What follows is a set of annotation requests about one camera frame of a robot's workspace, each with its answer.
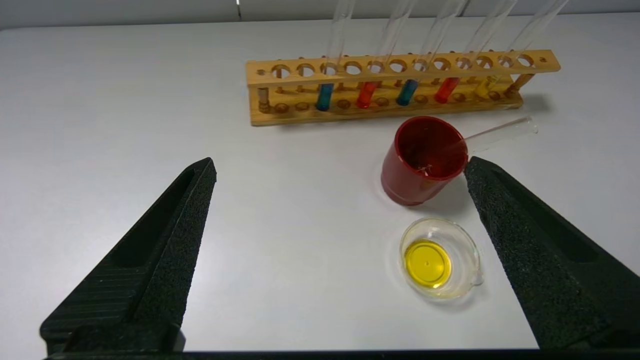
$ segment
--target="white table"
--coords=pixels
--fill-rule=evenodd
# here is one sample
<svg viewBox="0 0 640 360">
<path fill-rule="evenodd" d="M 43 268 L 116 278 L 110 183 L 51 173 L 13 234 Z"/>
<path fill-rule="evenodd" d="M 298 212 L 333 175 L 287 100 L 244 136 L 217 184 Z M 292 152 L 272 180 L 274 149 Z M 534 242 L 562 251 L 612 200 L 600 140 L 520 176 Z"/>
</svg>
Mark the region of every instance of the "white table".
<svg viewBox="0 0 640 360">
<path fill-rule="evenodd" d="M 480 20 L 456 20 L 447 50 Z M 508 19 L 492 47 L 525 21 Z M 354 21 L 346 52 L 373 52 L 384 23 Z M 0 33 L 0 357 L 43 357 L 46 316 L 206 156 L 218 183 L 186 350 L 536 346 L 464 178 L 419 209 L 381 195 L 404 119 L 250 126 L 245 61 L 319 56 L 329 24 Z M 396 51 L 415 52 L 430 24 L 410 19 Z M 523 89 L 540 133 L 482 154 L 637 274 L 638 33 L 640 13 L 559 16 L 535 45 L 564 69 Z M 471 135 L 523 112 L 442 118 Z M 400 278 L 399 238 L 421 217 L 461 224 L 481 250 L 486 280 L 464 306 L 425 303 Z"/>
</svg>

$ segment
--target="test tube with yellow liquid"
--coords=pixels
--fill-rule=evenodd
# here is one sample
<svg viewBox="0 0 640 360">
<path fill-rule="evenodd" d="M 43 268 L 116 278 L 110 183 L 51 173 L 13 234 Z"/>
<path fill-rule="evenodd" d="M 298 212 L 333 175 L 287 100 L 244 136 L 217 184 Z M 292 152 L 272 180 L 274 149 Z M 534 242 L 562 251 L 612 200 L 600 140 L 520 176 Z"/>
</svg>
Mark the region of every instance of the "test tube with yellow liquid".
<svg viewBox="0 0 640 360">
<path fill-rule="evenodd" d="M 514 41 L 507 48 L 509 53 L 509 58 L 513 61 L 516 61 L 522 53 L 529 48 L 533 40 L 544 31 L 544 29 L 549 25 L 549 22 L 553 20 L 554 17 L 562 10 L 562 8 L 569 2 L 569 0 L 549 0 L 545 3 L 538 12 L 533 15 L 531 20 L 527 23 L 524 29 L 520 32 L 520 34 L 515 38 Z M 505 57 L 500 57 L 498 63 L 503 67 L 511 66 L 509 60 Z M 526 81 L 530 80 L 532 76 L 528 74 L 524 74 Z M 480 85 L 474 90 L 476 95 L 489 99 L 489 92 L 502 79 L 502 76 L 490 75 L 484 79 Z"/>
</svg>

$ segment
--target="gray wall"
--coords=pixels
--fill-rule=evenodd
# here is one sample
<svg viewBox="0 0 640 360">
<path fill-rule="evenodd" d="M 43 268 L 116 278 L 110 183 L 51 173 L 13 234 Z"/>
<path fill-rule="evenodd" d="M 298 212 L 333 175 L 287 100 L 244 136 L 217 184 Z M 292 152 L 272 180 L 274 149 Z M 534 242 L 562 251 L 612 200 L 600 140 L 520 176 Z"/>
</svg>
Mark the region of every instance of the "gray wall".
<svg viewBox="0 0 640 360">
<path fill-rule="evenodd" d="M 0 28 L 238 20 L 236 0 L 0 0 Z"/>
<path fill-rule="evenodd" d="M 465 16 L 484 16 L 494 0 L 470 0 Z M 547 0 L 519 0 L 513 15 L 531 15 Z M 640 12 L 640 0 L 570 0 L 561 13 Z"/>
<path fill-rule="evenodd" d="M 330 19 L 337 0 L 0 0 L 0 29 L 33 26 L 170 24 Z M 395 0 L 358 0 L 354 17 L 384 18 Z M 463 16 L 482 16 L 495 0 L 468 0 Z M 515 15 L 545 0 L 520 0 Z M 419 0 L 414 17 L 431 17 L 444 0 Z M 563 13 L 640 12 L 640 0 L 571 0 Z"/>
</svg>

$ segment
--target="blue liquid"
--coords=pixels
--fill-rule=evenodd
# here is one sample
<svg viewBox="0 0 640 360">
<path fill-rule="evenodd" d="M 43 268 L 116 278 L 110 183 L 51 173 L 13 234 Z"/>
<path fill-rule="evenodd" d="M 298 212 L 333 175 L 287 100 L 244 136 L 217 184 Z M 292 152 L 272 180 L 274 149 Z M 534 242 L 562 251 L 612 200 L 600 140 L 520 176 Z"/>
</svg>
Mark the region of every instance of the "blue liquid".
<svg viewBox="0 0 640 360">
<path fill-rule="evenodd" d="M 398 103 L 398 105 L 400 106 L 409 105 L 409 102 L 411 102 L 411 98 L 413 97 L 413 93 L 415 92 L 415 89 L 418 88 L 418 84 L 420 83 L 417 82 L 416 80 L 407 80 L 404 83 L 404 86 L 402 87 L 402 91 L 400 92 L 400 95 L 396 99 L 396 102 Z"/>
<path fill-rule="evenodd" d="M 333 93 L 333 84 L 320 85 L 320 94 L 318 95 L 318 102 L 316 109 L 320 111 L 329 110 L 329 104 L 331 104 L 331 94 Z"/>
</svg>

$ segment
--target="rack hole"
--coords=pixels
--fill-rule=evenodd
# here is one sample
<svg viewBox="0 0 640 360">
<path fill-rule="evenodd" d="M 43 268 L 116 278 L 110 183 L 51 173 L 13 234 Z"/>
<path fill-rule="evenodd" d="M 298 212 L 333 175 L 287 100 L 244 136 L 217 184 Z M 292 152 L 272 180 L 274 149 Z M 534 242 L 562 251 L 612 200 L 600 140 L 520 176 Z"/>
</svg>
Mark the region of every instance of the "rack hole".
<svg viewBox="0 0 640 360">
<path fill-rule="evenodd" d="M 296 110 L 298 110 L 298 111 L 307 111 L 307 110 L 309 110 L 309 103 L 308 102 L 299 102 L 298 104 L 296 104 Z"/>
<path fill-rule="evenodd" d="M 453 94 L 453 99 L 458 102 L 463 102 L 464 100 L 467 100 L 467 97 L 465 96 L 465 94 L 461 94 L 458 92 L 456 94 Z"/>
<path fill-rule="evenodd" d="M 271 73 L 275 78 L 284 79 L 291 73 L 291 70 L 286 65 L 276 65 L 271 69 Z"/>
<path fill-rule="evenodd" d="M 346 110 L 351 106 L 351 103 L 348 100 L 343 99 L 343 100 L 339 100 L 337 105 L 340 109 Z"/>
<path fill-rule="evenodd" d="M 276 106 L 273 107 L 275 109 L 275 111 L 279 114 L 284 114 L 287 111 L 289 111 L 289 105 L 287 104 L 283 104 L 282 102 L 276 104 Z"/>
<path fill-rule="evenodd" d="M 471 60 L 469 60 L 468 58 L 457 58 L 456 65 L 458 66 L 458 68 L 463 70 L 469 69 L 471 67 Z"/>
<path fill-rule="evenodd" d="M 320 65 L 320 73 L 324 75 L 336 75 L 338 73 L 338 66 L 334 63 L 326 63 Z"/>
<path fill-rule="evenodd" d="M 400 59 L 391 60 L 389 67 L 395 72 L 404 72 L 406 70 L 406 63 Z"/>
<path fill-rule="evenodd" d="M 534 65 L 533 59 L 529 55 L 522 54 L 518 56 L 518 62 L 520 62 L 521 65 L 526 67 L 535 67 L 533 66 Z"/>
<path fill-rule="evenodd" d="M 378 104 L 378 106 L 388 106 L 389 99 L 387 99 L 386 97 L 379 97 L 376 99 L 376 104 Z"/>
<path fill-rule="evenodd" d="M 427 61 L 425 60 L 414 60 L 412 65 L 416 71 L 427 71 Z"/>
<path fill-rule="evenodd" d="M 303 76 L 304 78 L 308 78 L 309 76 L 313 76 L 316 73 L 315 68 L 311 64 L 300 64 L 298 65 L 298 74 Z"/>
<path fill-rule="evenodd" d="M 500 58 L 498 58 L 498 62 L 503 67 L 509 68 L 513 66 L 513 60 L 509 56 L 502 55 Z"/>
<path fill-rule="evenodd" d="M 344 64 L 344 71 L 346 71 L 349 75 L 358 75 L 362 72 L 362 66 L 360 66 L 360 63 L 358 62 L 347 61 Z"/>
<path fill-rule="evenodd" d="M 380 61 L 369 61 L 367 69 L 374 74 L 379 74 L 385 70 L 385 64 Z"/>
<path fill-rule="evenodd" d="M 451 68 L 451 62 L 445 58 L 436 58 L 433 60 L 433 66 L 438 70 L 449 70 Z"/>
<path fill-rule="evenodd" d="M 490 69 L 493 67 L 493 60 L 486 56 L 478 56 L 478 59 L 476 59 L 476 63 L 483 69 Z"/>
<path fill-rule="evenodd" d="M 427 97 L 424 95 L 416 95 L 416 97 L 414 97 L 413 100 L 421 104 L 426 104 L 429 99 L 427 99 Z"/>
<path fill-rule="evenodd" d="M 498 92 L 495 91 L 490 91 L 489 92 L 489 98 L 493 101 L 498 101 L 500 100 L 500 94 Z"/>
</svg>

